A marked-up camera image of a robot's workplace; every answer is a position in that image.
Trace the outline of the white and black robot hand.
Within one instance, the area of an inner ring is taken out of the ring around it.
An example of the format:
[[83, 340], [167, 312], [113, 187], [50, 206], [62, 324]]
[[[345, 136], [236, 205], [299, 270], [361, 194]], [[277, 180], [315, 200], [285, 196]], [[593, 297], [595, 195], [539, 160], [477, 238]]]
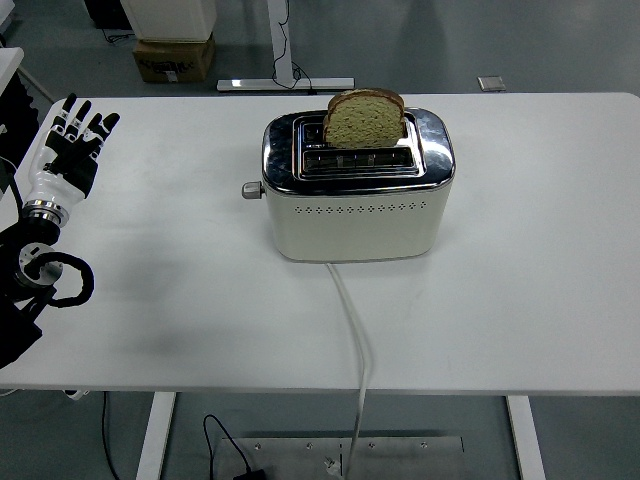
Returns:
[[43, 201], [67, 210], [86, 199], [98, 171], [98, 157], [120, 115], [97, 113], [88, 118], [92, 103], [75, 108], [69, 95], [40, 140], [29, 170], [29, 202]]

